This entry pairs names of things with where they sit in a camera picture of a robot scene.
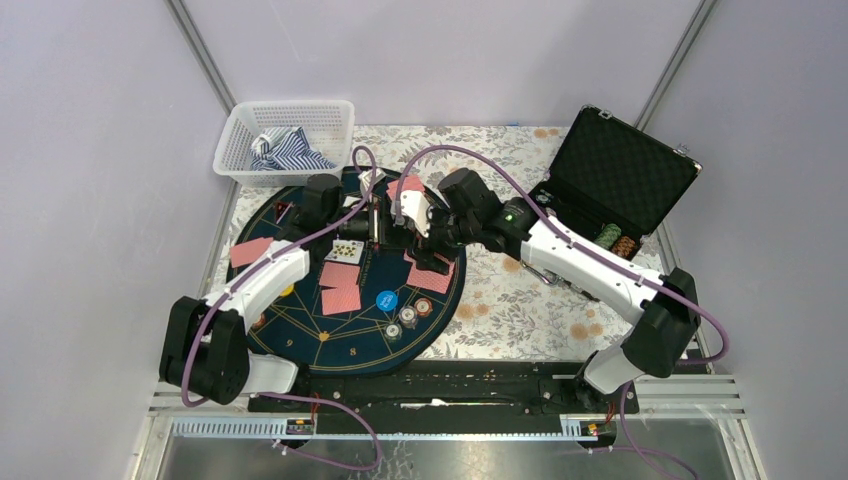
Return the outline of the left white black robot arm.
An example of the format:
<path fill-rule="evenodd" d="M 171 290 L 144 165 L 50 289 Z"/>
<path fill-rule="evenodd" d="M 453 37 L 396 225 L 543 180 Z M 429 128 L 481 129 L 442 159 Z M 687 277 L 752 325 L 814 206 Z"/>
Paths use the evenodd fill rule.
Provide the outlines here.
<path fill-rule="evenodd" d="M 226 405 L 243 393 L 270 393 L 288 411 L 307 404 L 311 387 L 298 376 L 298 366 L 272 354 L 251 353 L 247 333 L 285 288 L 324 260 L 337 231 L 369 205 L 384 178 L 380 168 L 362 172 L 359 198 L 346 206 L 338 178 L 310 177 L 300 201 L 282 212 L 280 230 L 254 262 L 221 289 L 173 304 L 160 376 L 179 388 L 185 406 Z"/>

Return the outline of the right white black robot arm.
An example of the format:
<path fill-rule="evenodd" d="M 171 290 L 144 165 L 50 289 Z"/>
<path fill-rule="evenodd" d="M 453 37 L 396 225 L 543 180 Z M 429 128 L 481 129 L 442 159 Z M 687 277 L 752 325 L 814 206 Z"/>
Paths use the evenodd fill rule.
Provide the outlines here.
<path fill-rule="evenodd" d="M 411 256 L 429 271 L 443 271 L 461 247 L 481 244 L 587 288 L 589 294 L 630 323 L 624 337 L 593 353 L 573 386 L 575 402 L 597 412 L 624 384 L 644 375 L 670 376 L 700 326 L 694 280 L 640 267 L 568 229 L 519 191 L 501 201 L 474 171 L 461 168 L 439 190 L 447 208 L 400 179 L 390 193 L 396 224 L 418 236 Z"/>

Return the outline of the dealt red card top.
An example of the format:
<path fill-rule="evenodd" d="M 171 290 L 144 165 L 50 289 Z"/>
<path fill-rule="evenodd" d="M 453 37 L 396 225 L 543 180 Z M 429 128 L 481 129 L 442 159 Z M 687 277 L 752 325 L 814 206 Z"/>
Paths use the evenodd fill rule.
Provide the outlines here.
<path fill-rule="evenodd" d="M 393 180 L 387 183 L 386 193 L 390 198 L 394 198 L 398 191 L 398 187 L 401 187 L 402 192 L 406 191 L 418 191 L 425 192 L 426 187 L 421 182 L 420 178 L 417 175 L 408 175 L 403 182 L 399 180 Z"/>

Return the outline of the blue ten chip stack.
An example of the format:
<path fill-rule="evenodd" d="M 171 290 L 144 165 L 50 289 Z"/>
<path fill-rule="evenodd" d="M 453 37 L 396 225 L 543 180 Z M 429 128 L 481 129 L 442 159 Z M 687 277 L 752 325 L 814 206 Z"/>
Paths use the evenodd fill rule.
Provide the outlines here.
<path fill-rule="evenodd" d="M 415 329 L 419 322 L 419 314 L 412 306 L 403 307 L 398 313 L 398 321 L 405 329 Z"/>

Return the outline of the red playing card deck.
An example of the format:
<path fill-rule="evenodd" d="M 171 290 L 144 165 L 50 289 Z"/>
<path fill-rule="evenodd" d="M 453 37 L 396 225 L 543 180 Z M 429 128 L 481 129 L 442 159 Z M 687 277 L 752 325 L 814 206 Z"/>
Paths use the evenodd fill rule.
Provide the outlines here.
<path fill-rule="evenodd" d="M 453 268 L 452 262 L 446 260 L 438 253 L 427 250 L 406 250 L 404 252 L 404 258 L 410 261 L 419 271 L 433 272 L 439 275 L 449 275 Z"/>

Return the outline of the red white chip stack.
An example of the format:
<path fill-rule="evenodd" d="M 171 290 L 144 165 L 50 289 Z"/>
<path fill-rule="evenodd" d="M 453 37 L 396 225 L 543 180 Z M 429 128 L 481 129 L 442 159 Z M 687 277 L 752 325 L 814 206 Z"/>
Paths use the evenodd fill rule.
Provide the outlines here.
<path fill-rule="evenodd" d="M 428 298 L 419 298 L 414 302 L 416 314 L 419 317 L 427 317 L 433 312 L 433 304 Z"/>

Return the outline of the dealt red cards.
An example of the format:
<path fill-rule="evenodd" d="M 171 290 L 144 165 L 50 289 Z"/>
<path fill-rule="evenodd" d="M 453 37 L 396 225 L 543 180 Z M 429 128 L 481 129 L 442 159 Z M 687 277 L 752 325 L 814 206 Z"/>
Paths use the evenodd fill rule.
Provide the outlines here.
<path fill-rule="evenodd" d="M 406 284 L 410 287 L 445 294 L 450 287 L 452 277 L 452 271 L 447 274 L 440 274 L 413 267 L 408 274 Z"/>

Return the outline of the dealt red card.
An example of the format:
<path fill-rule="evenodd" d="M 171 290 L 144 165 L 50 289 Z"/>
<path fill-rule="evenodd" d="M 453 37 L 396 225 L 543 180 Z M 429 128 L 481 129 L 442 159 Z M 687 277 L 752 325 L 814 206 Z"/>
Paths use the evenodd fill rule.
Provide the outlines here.
<path fill-rule="evenodd" d="M 230 266 L 239 268 L 259 259 L 272 244 L 272 237 L 260 237 L 233 245 L 229 249 Z"/>
<path fill-rule="evenodd" d="M 401 187 L 402 192 L 406 191 L 418 191 L 425 192 L 426 187 L 421 182 L 420 178 L 417 175 L 408 175 L 403 182 L 399 180 L 393 180 L 387 183 L 386 193 L 390 198 L 394 198 L 398 191 L 398 187 Z"/>

